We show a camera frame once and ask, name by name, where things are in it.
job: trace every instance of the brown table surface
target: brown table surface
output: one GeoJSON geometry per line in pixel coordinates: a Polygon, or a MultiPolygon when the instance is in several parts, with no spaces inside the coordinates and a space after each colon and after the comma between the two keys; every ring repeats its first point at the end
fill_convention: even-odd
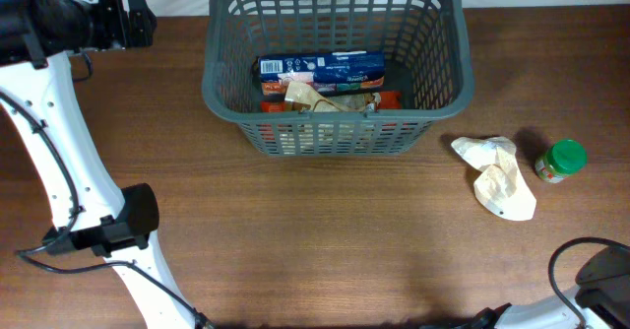
{"type": "MultiPolygon", "coordinates": [[[[201,96],[208,18],[159,19],[150,49],[93,54],[76,86],[119,186],[148,182],[179,288],[219,323],[344,325],[469,316],[552,295],[549,255],[583,235],[630,242],[630,7],[466,10],[476,77],[462,114],[393,158],[270,159],[201,96]],[[474,198],[459,136],[513,139],[535,217],[509,222],[474,198]],[[531,166],[573,138],[589,152],[556,185],[531,166]]],[[[12,255],[50,227],[46,196],[0,117],[0,326],[142,328],[111,270],[43,273],[12,255]]],[[[561,288],[599,248],[570,250],[561,288]]],[[[91,252],[47,259],[98,263],[91,252]]]]}

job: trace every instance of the jar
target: jar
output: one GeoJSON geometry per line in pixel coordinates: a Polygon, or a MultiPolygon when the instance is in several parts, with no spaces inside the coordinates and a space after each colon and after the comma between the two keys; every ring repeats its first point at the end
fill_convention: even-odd
{"type": "Polygon", "coordinates": [[[586,164],[587,151],[584,147],[574,140],[562,140],[535,161],[535,172],[546,182],[558,183],[586,164]]]}

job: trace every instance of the plastic basket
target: plastic basket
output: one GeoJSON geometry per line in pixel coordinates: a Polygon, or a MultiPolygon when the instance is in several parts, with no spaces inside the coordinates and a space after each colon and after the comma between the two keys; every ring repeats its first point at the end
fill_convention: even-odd
{"type": "Polygon", "coordinates": [[[268,155],[398,154],[473,91],[462,0],[210,0],[204,100],[268,155]],[[257,57],[351,50],[385,52],[405,109],[261,112],[257,57]]]}

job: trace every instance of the jar label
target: jar label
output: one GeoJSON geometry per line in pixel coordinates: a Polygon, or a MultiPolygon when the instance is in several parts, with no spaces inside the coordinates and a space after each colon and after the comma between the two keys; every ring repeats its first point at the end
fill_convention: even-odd
{"type": "Polygon", "coordinates": [[[566,176],[554,175],[545,166],[542,159],[539,159],[535,163],[535,171],[538,173],[541,179],[550,183],[558,183],[566,178],[566,176]]]}

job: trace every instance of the green lid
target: green lid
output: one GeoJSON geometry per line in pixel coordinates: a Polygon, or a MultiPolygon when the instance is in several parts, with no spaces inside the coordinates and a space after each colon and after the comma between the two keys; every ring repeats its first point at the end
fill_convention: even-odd
{"type": "Polygon", "coordinates": [[[551,147],[547,160],[558,172],[571,175],[587,164],[587,151],[574,140],[562,140],[551,147]]]}

